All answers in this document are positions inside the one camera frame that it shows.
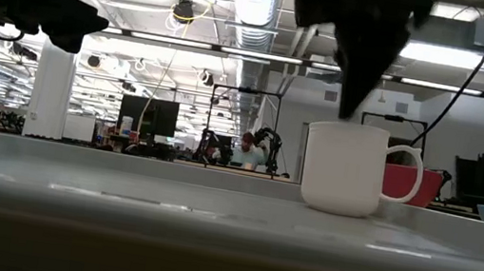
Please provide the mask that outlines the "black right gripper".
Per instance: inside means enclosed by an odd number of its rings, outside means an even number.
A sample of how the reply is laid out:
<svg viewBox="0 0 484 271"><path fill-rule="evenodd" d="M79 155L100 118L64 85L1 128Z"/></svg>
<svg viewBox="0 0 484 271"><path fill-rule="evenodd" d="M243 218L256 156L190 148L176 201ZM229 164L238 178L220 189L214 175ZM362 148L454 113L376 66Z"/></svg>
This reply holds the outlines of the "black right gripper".
<svg viewBox="0 0 484 271"><path fill-rule="evenodd" d="M404 38L358 35L341 28L419 29L436 0L294 0L297 26L334 24L336 62L341 69L338 118L349 120L406 45Z"/></svg>

